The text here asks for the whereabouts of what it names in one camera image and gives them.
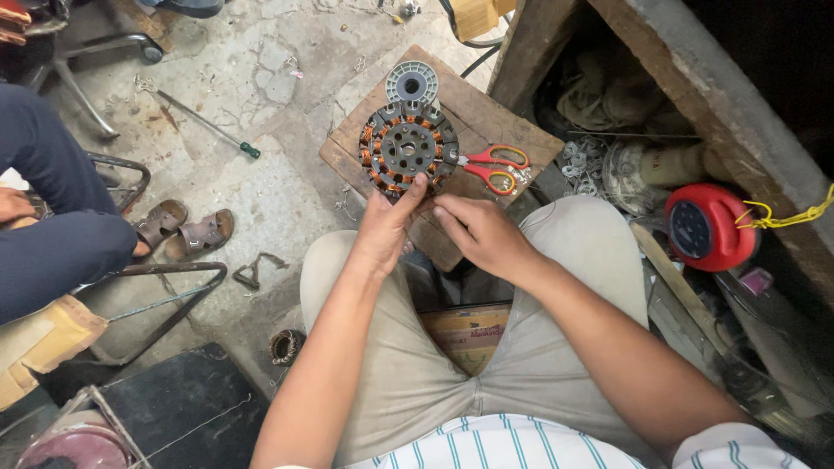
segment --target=yellow rope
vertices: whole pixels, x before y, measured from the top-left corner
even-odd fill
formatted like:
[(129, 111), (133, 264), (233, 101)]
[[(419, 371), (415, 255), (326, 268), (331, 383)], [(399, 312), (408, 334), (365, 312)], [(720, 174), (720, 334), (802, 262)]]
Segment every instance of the yellow rope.
[[(793, 215), (790, 218), (786, 219), (773, 219), (773, 210), (767, 206), (767, 204), (763, 204), (762, 202), (753, 202), (751, 200), (745, 200), (745, 204), (750, 205), (759, 205), (764, 207), (767, 210), (767, 216), (762, 219), (754, 219), (751, 223), (745, 224), (742, 226), (737, 226), (737, 228), (781, 228), (782, 226), (790, 226), (792, 224), (797, 223), (805, 223), (807, 221), (811, 221), (813, 219), (818, 219), (822, 215), (823, 212), (826, 211), (829, 205), (834, 204), (834, 184), (828, 188), (828, 196), (826, 199), (817, 207), (811, 207), (810, 209), (802, 212), (801, 214)], [(738, 222), (741, 221), (744, 217), (746, 217), (753, 209), (747, 210), (742, 216), (738, 217), (736, 220), (736, 225)]]

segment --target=beige trousers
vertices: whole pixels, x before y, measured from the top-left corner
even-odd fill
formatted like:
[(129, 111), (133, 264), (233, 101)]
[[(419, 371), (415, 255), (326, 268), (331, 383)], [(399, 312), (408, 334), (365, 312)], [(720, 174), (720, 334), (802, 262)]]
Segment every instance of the beige trousers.
[[(536, 249), (647, 326), (637, 244), (613, 206), (591, 197), (568, 197), (536, 210), (521, 226)], [(300, 289), (308, 332), (355, 237), (355, 231), (330, 233), (307, 251)], [(456, 417), (501, 412), (555, 421), (618, 446), (645, 464), (657, 461), (614, 412), (531, 295), (516, 289), (495, 355), (480, 376), (469, 378), (426, 334), (403, 270), (395, 268), (379, 291), (359, 390), (334, 466), (381, 456)]]

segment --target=cracked floor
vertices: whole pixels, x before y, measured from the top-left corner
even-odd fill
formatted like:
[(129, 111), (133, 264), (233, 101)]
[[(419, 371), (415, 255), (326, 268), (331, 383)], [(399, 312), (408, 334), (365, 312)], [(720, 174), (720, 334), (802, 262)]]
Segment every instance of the cracked floor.
[[(231, 274), (218, 289), (140, 359), (154, 362), (201, 345), (222, 344), (267, 396), (284, 369), (267, 357), (271, 335), (301, 328), (299, 277), (307, 247), (337, 229), (355, 229), (361, 205), (352, 195), (345, 211), (344, 182), (319, 158), (319, 146), (347, 113), (394, 66), (412, 44), (462, 72), (483, 49), (460, 44), (440, 4), (424, 0), (423, 12), (406, 24), (390, 14), (399, 0), (233, 0), (214, 18), (180, 18), (172, 33), (175, 49), (162, 62), (145, 65), (138, 50), (119, 49), (79, 59), (78, 83), (102, 109), (121, 136), (97, 137), (92, 120), (60, 83), (49, 83), (44, 96), (88, 150), (146, 164), (152, 180), (128, 221), (142, 218), (155, 204), (178, 199), (198, 221), (222, 208), (234, 212), (235, 232), (220, 250), (201, 261), (222, 261), (232, 272), (260, 251), (277, 255), (289, 267), (264, 263), (261, 288), (247, 290)], [(487, 37), (501, 35), (502, 24)], [(73, 12), (68, 38), (86, 40), (128, 32), (129, 20), (106, 3), (89, 3)], [(288, 63), (295, 58), (303, 71)], [(495, 57), (468, 80), (484, 90)], [(226, 132), (261, 150), (252, 160), (233, 144), (168, 104), (138, 91), (134, 78), (153, 83), (198, 110)], [(163, 250), (150, 262), (168, 263)], [(172, 291), (200, 285), (207, 275), (167, 275), (110, 285), (91, 302), (105, 317), (116, 315)], [(120, 321), (98, 346), (118, 356), (142, 333), (161, 322), (170, 309)]]

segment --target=white striped shirt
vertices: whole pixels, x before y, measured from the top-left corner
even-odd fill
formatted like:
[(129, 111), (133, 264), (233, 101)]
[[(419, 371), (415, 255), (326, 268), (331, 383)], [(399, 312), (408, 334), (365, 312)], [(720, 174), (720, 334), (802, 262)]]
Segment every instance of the white striped shirt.
[[(532, 416), (461, 417), (419, 440), (348, 469), (641, 469), (616, 447)], [(713, 426), (686, 439), (674, 469), (807, 469), (763, 431), (743, 423)]]

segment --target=brown sandal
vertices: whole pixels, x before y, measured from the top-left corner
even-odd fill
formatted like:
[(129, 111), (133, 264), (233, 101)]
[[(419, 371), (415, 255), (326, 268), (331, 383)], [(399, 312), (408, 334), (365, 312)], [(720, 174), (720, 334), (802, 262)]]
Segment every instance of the brown sandal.
[(188, 209), (182, 202), (174, 199), (164, 200), (153, 207), (148, 216), (133, 225), (139, 239), (151, 250), (162, 244), (166, 236), (177, 230), (188, 218)]
[(177, 231), (177, 235), (165, 243), (165, 254), (173, 260), (222, 246), (232, 236), (234, 217), (231, 210), (222, 209), (204, 217), (199, 223), (184, 224)]

